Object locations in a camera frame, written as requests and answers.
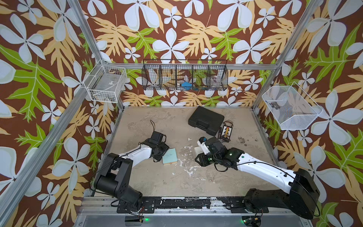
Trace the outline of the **white drawer jewelry box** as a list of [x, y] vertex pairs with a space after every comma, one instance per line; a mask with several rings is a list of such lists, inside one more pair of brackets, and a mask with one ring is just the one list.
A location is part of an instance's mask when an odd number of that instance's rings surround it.
[[201, 147], [197, 146], [197, 147], [194, 147], [194, 153], [195, 153], [195, 157], [197, 157], [199, 154], [203, 154], [204, 151], [202, 150]]

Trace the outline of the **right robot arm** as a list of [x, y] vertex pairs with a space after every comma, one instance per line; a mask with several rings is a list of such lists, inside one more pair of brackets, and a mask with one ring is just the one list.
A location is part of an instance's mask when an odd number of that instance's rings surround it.
[[261, 161], [238, 148], [227, 149], [216, 137], [201, 137], [198, 146], [202, 153], [195, 161], [202, 167], [221, 165], [249, 173], [277, 187], [276, 190], [250, 189], [244, 196], [246, 210], [257, 213], [264, 208], [282, 208], [304, 219], [313, 219], [319, 212], [319, 189], [312, 176], [304, 169], [284, 169]]

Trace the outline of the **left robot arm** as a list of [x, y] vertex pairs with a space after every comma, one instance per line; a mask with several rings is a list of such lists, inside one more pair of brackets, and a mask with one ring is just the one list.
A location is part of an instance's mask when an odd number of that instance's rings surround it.
[[142, 193], [129, 186], [132, 168], [149, 158], [161, 161], [169, 150], [166, 138], [166, 135], [154, 131], [135, 149], [123, 154], [108, 154], [95, 175], [93, 188], [118, 199], [128, 211], [141, 210]]

